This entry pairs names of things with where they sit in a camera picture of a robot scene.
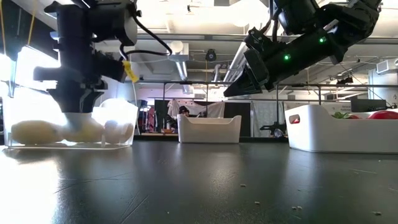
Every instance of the person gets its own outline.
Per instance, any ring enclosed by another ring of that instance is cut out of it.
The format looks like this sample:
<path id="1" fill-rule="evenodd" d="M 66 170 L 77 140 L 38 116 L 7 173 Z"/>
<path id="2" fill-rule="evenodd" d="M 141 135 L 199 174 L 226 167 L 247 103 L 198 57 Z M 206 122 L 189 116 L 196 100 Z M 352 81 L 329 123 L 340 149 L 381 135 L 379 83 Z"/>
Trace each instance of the person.
<path id="1" fill-rule="evenodd" d="M 186 106 L 180 106 L 179 114 L 189 117 L 189 110 Z"/>

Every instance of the ceiling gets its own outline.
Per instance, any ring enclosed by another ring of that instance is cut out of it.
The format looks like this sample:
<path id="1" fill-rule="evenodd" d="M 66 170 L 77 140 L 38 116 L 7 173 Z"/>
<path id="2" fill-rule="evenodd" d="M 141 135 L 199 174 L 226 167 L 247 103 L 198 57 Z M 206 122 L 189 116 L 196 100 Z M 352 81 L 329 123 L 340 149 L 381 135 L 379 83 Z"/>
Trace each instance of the ceiling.
<path id="1" fill-rule="evenodd" d="M 35 0 L 13 0 L 28 12 L 35 8 Z M 137 5 L 143 11 L 140 21 L 156 34 L 213 34 L 213 35 L 243 35 L 249 27 L 262 25 L 268 20 L 267 8 L 260 0 L 240 0 L 232 6 L 224 0 L 189 0 L 191 12 L 187 12 L 188 0 L 138 0 Z M 398 30 L 391 29 L 398 22 L 398 4 L 396 0 L 383 0 L 382 12 L 372 37 L 398 38 Z M 37 18 L 56 29 L 56 20 L 43 13 L 44 6 L 49 5 L 52 0 L 38 0 Z M 58 0 L 67 4 L 70 0 Z M 318 0 L 320 4 L 330 1 Z M 216 64 L 228 67 L 240 45 L 237 41 L 214 41 L 214 40 L 185 40 L 189 44 L 190 60 L 187 61 L 188 78 L 192 80 L 208 80 L 212 78 L 211 71 Z M 107 41 L 98 44 L 106 47 L 107 51 L 117 52 L 119 43 Z M 139 40 L 138 49 L 165 51 L 160 44 L 154 40 Z M 205 53 L 208 49 L 215 49 L 217 61 L 205 63 Z M 301 71 L 299 75 L 286 79 L 285 83 L 307 82 L 320 83 L 329 82 L 330 77 L 337 77 L 345 69 L 356 68 L 359 78 L 366 81 L 367 69 L 374 68 L 376 62 L 382 57 L 398 57 L 398 40 L 394 44 L 355 45 L 346 53 L 342 66 L 330 66 L 330 61 L 323 61 L 322 65 L 314 65 L 307 70 Z M 132 61 L 137 62 L 140 75 L 148 80 L 176 80 L 178 79 L 175 64 L 165 57 L 155 55 L 134 55 Z"/>

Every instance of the white bin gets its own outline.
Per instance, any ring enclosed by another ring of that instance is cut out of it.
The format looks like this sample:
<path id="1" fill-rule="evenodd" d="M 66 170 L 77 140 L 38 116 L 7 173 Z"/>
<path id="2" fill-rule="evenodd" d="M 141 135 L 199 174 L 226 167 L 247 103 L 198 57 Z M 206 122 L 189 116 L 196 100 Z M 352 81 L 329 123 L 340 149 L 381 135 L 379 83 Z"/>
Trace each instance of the white bin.
<path id="1" fill-rule="evenodd" d="M 239 143 L 242 116 L 234 118 L 188 118 L 178 115 L 181 143 Z"/>
<path id="2" fill-rule="evenodd" d="M 320 105 L 285 111 L 291 148 L 313 152 L 398 153 L 398 120 L 336 119 Z"/>

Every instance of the black pole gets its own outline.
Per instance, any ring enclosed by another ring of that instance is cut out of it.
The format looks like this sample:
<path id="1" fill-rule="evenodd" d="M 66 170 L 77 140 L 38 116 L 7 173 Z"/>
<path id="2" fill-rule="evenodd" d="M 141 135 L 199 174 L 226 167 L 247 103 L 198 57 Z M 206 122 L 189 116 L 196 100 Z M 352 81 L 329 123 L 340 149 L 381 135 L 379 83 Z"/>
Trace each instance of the black pole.
<path id="1" fill-rule="evenodd" d="M 318 86 L 318 100 L 319 100 L 319 105 L 322 105 L 321 86 Z"/>
<path id="2" fill-rule="evenodd" d="M 279 124 L 279 85 L 276 85 L 276 122 Z"/>
<path id="3" fill-rule="evenodd" d="M 165 98 L 166 98 L 166 83 L 163 83 L 163 108 L 162 108 L 162 114 L 163 114 L 163 125 L 162 128 L 164 128 L 165 124 L 166 124 L 166 102 L 165 102 Z"/>
<path id="4" fill-rule="evenodd" d="M 206 117 L 208 116 L 207 102 L 209 100 L 209 84 L 206 85 Z"/>

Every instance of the clear plastic bin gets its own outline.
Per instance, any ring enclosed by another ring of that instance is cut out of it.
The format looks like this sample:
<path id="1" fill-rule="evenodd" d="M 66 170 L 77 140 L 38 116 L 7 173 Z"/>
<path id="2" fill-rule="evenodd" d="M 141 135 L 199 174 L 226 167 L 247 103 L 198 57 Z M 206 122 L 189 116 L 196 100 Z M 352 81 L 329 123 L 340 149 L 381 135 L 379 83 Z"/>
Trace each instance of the clear plastic bin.
<path id="1" fill-rule="evenodd" d="M 137 107 L 109 99 L 92 113 L 62 113 L 57 102 L 27 88 L 3 98 L 4 143 L 11 148 L 117 149 L 130 146 Z"/>

